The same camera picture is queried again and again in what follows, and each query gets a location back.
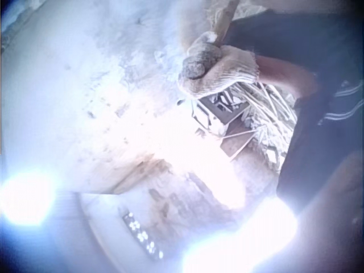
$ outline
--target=bright light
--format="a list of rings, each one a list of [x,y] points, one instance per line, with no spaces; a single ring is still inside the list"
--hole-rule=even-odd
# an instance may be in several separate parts
[[[0,188],[0,210],[17,225],[39,225],[55,199],[52,180],[39,173],[25,173]]]
[[[287,245],[296,228],[294,215],[281,200],[264,200],[239,232],[219,234],[192,249],[183,273],[248,273]]]

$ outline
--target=person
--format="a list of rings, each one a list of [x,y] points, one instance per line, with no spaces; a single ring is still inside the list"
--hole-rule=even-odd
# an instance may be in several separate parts
[[[223,58],[204,76],[209,87],[224,79],[224,54],[238,48],[250,53],[234,55],[245,56],[235,62],[243,67],[239,81],[273,84],[296,98],[277,195],[299,218],[299,232],[256,272],[352,270],[363,254],[362,19],[267,10],[233,21],[224,45],[235,49],[222,47]]]

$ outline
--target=white knit glove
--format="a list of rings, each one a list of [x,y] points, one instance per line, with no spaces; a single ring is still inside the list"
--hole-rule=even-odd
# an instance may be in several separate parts
[[[216,34],[203,33],[191,45],[179,74],[178,87],[192,98],[219,93],[236,82],[255,83],[258,65],[252,52],[213,45]]]

